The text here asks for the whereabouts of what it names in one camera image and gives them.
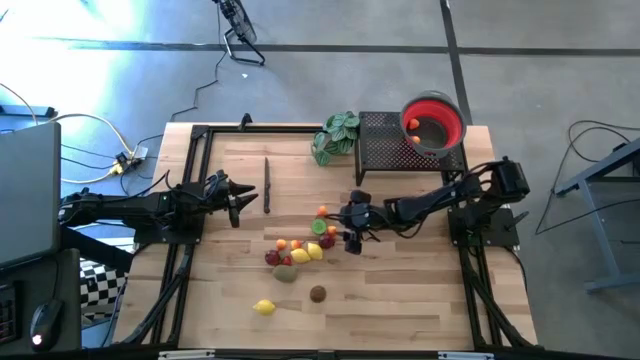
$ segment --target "concrete floor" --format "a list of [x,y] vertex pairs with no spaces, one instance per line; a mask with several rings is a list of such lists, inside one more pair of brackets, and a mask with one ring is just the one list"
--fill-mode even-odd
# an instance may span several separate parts
[[[245,0],[245,5],[260,44],[447,44],[437,0]],[[633,0],[451,0],[451,8],[461,46],[640,45],[635,36],[640,3]],[[215,7],[208,0],[13,1],[0,23],[4,49],[11,50],[0,58],[0,79],[31,104],[108,117],[133,145],[162,133],[171,113],[190,106],[194,88],[213,76],[220,52],[68,50],[59,42],[18,41],[18,35],[216,43],[216,31]],[[224,60],[220,83],[200,93],[200,109],[176,121],[237,122],[250,112],[259,122],[320,122],[343,110],[399,111],[424,89],[456,94],[448,55],[265,55],[265,68]],[[531,212],[519,233],[540,343],[555,350],[640,357],[640,287],[596,295],[582,289],[584,281],[605,271],[589,220],[533,236],[567,146],[567,127],[580,119],[640,126],[638,58],[463,56],[461,62],[474,124],[490,127],[496,154],[520,161],[532,188],[514,208]],[[0,94],[0,100],[8,99]],[[21,124],[28,123],[0,119],[0,128]],[[607,133],[592,134],[579,144],[591,157],[602,157],[620,143]],[[91,146],[96,139],[100,142]],[[66,121],[63,142],[107,154],[120,151],[108,129],[90,120]],[[157,152],[159,141],[148,145]],[[67,150],[64,155],[96,164],[106,160]],[[151,173],[153,164],[146,166],[143,171]],[[562,178],[587,166],[570,155]],[[68,178],[101,174],[63,164]],[[125,183],[131,191],[148,185],[136,177]],[[62,191],[80,188],[63,184]],[[121,192],[117,179],[92,189]],[[555,201],[552,209],[559,218],[584,211],[575,194]],[[106,228],[88,232],[126,234]]]

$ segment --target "lemon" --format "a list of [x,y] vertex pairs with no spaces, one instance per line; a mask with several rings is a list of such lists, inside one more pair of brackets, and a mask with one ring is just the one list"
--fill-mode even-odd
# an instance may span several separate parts
[[307,254],[307,252],[304,251],[304,249],[293,250],[291,252],[291,257],[293,258],[293,261],[297,262],[298,264],[304,264],[309,260],[311,260],[311,258],[309,257],[309,254]]
[[318,244],[309,243],[307,251],[313,260],[322,260],[322,248]]
[[253,305],[253,310],[257,311],[260,315],[271,315],[276,310],[276,306],[269,300],[260,300]]

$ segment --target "green leaves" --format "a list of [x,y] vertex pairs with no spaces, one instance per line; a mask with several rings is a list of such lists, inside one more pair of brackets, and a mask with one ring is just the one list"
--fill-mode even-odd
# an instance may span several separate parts
[[317,133],[311,144],[311,154],[316,163],[325,166],[331,155],[347,154],[358,138],[360,119],[351,111],[330,116],[322,125],[324,132]]
[[324,150],[316,151],[314,158],[316,159],[316,163],[320,166],[327,165],[329,163],[329,159],[331,159],[329,153]]
[[347,137],[347,132],[344,128],[340,128],[338,131],[331,134],[331,140],[340,141]]
[[313,146],[315,146],[316,148],[319,148],[323,142],[324,142],[324,133],[316,133],[316,135],[313,137]]

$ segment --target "butcher block tabletop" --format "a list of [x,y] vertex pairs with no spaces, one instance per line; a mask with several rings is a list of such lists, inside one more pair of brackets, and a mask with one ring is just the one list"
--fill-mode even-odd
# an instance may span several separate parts
[[[154,178],[167,170],[169,182],[182,179],[190,123],[167,124]],[[240,214],[233,229],[226,212],[207,215],[196,246],[186,300],[181,348],[465,350],[473,342],[458,252],[450,245],[446,212],[429,215],[420,233],[403,239],[379,232],[381,242],[363,243],[362,255],[344,243],[325,250],[324,259],[296,265],[294,283],[271,275],[264,255],[277,239],[317,241],[310,229],[320,205],[338,212],[355,189],[353,155],[334,156],[319,167],[310,156],[312,134],[217,134],[208,174],[224,169],[236,183],[253,184],[260,197]],[[198,154],[202,152],[202,141]],[[464,140],[469,167],[494,159],[489,129],[469,126]],[[271,213],[263,212],[264,158],[271,168]],[[200,164],[196,157],[195,177]],[[420,195],[442,186],[440,173],[370,172],[361,190],[373,204],[386,198]],[[156,191],[165,190],[164,184]],[[341,227],[337,222],[329,221]],[[151,245],[136,256],[124,295],[114,341],[129,335],[158,297],[168,246]],[[520,333],[536,343],[522,273],[513,255],[487,248],[494,297]],[[312,287],[326,300],[309,299]],[[261,299],[277,309],[261,316]],[[168,306],[163,337],[173,317]],[[480,318],[490,340],[486,312]]]

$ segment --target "black and white checkered pattern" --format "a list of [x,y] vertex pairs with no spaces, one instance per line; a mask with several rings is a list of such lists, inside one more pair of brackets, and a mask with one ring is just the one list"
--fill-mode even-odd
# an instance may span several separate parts
[[[127,274],[92,261],[82,261],[80,268],[81,308],[115,303]],[[111,314],[85,313],[84,316],[89,320],[97,320],[110,317]]]

